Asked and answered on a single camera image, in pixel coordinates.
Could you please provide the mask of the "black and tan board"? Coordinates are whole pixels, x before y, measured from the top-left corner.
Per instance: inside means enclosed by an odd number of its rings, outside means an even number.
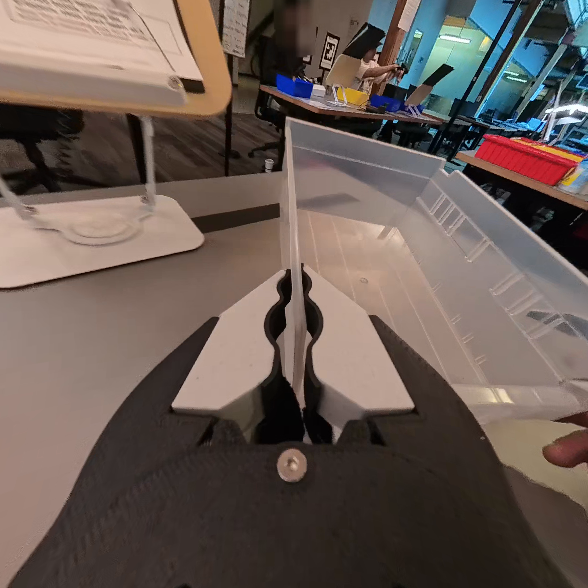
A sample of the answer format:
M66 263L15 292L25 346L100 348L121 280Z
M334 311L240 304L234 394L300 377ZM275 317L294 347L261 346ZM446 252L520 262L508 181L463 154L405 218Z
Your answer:
M359 90L364 83L364 74L371 67L370 62L385 36L384 30L365 23L335 59L325 79L325 87L341 86Z

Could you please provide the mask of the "printed paper sheets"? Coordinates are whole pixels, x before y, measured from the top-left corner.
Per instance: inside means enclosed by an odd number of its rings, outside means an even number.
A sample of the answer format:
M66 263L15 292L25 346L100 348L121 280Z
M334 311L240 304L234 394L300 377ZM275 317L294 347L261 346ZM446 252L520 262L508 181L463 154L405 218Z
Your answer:
M1 91L154 109L205 87L177 1L1 1Z

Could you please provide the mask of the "red plastic bin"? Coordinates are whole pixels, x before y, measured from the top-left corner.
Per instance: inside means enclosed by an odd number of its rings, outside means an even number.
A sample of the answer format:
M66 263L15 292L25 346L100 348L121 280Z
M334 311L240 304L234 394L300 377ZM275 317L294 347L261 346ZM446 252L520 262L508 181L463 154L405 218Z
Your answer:
M527 138L485 135L475 158L537 180L550 187L558 185L584 157Z

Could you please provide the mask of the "person's right hand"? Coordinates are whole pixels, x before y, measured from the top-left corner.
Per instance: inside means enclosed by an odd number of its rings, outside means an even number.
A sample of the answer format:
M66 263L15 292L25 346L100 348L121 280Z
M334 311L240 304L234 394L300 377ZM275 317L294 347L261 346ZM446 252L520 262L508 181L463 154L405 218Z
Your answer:
M572 415L558 420L559 423L580 426L564 437L555 439L542 449L543 457L551 464L573 468L587 463L587 412Z

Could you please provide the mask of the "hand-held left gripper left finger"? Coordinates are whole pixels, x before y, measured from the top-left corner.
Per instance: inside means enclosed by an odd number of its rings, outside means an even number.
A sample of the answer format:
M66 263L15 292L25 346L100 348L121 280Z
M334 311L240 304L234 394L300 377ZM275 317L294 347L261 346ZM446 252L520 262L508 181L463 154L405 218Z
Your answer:
M263 414L262 383L270 376L275 347L265 319L281 300L276 272L225 310L172 402L176 413Z

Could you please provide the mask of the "wooden document stand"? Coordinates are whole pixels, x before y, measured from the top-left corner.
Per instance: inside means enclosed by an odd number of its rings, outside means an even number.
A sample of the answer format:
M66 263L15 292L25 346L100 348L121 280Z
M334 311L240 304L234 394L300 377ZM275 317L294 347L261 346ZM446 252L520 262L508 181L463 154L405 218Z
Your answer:
M29 204L1 176L1 288L14 289L172 254L194 251L203 233L179 203L157 194L153 117L207 118L232 97L232 84L209 1L178 1L187 40L205 92L187 94L183 107L148 109L106 102L1 91L1 103L120 113L135 118L130 132L143 166L142 193L82 201Z

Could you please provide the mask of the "black office chair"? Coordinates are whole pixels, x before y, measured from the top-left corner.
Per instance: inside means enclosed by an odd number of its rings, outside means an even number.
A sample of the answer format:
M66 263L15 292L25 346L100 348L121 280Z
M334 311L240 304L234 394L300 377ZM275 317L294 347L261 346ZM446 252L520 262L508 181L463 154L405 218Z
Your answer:
M73 179L71 150L84 129L84 115L77 109L27 107L1 103L1 139L15 141L25 151L32 170L11 172L4 176L12 181L11 190L24 195L34 187L60 192L61 182ZM42 142L55 142L56 166L50 168L40 150Z

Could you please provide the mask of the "clear plastic bin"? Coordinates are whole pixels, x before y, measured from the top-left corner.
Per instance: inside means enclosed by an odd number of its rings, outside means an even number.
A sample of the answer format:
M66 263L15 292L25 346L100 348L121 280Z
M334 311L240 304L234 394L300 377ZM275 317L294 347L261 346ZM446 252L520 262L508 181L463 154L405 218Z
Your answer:
M587 413L587 278L440 158L297 119L300 260L386 322L482 422Z

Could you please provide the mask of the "wooden background table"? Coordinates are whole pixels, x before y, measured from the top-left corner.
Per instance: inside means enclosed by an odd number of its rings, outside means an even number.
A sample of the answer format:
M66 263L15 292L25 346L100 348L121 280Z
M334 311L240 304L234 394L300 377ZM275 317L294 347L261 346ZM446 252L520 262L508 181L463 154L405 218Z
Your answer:
M413 116L404 112L393 112L393 113L371 113L367 112L364 109L359 109L357 107L349 106L349 105L342 105L342 104L332 104L328 100L319 99L305 99L305 98L297 98L286 93L281 92L274 86L267 86L261 85L259 90L265 92L272 96L275 99L283 100L290 105L295 105L304 109L305 111L311 112L316 115L321 116L330 116L330 117L340 117L340 118L356 118L356 119L370 119L370 120L393 120L393 121L402 121L408 123L420 123L420 124L427 124L431 126L440 126L445 123L444 120L430 115L417 115Z

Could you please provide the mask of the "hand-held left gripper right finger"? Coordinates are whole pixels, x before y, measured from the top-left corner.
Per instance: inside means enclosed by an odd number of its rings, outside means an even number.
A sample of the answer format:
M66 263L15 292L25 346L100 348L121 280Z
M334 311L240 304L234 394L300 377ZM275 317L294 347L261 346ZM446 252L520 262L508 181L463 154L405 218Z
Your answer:
M372 317L314 270L301 268L307 332L305 415L342 430L353 420L415 410Z

